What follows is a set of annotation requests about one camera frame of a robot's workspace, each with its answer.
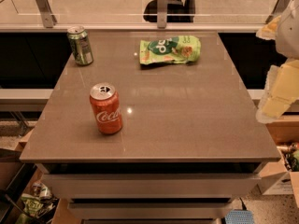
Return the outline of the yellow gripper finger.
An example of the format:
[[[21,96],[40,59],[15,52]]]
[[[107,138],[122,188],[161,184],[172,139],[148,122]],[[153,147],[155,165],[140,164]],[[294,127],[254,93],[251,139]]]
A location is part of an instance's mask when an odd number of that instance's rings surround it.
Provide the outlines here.
[[[287,61],[281,66],[272,65],[267,73],[256,119],[263,124],[272,123],[279,119],[298,98],[299,61]]]
[[[265,26],[260,28],[257,31],[256,36],[264,40],[275,40],[278,22],[280,21],[280,18],[281,16],[276,16],[273,20],[271,20]]]

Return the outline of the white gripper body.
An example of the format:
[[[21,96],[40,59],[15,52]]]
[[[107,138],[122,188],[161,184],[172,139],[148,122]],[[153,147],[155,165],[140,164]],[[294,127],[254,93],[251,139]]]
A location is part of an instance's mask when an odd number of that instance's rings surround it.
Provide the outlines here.
[[[299,59],[299,0],[292,0],[281,14],[276,50],[290,59]]]

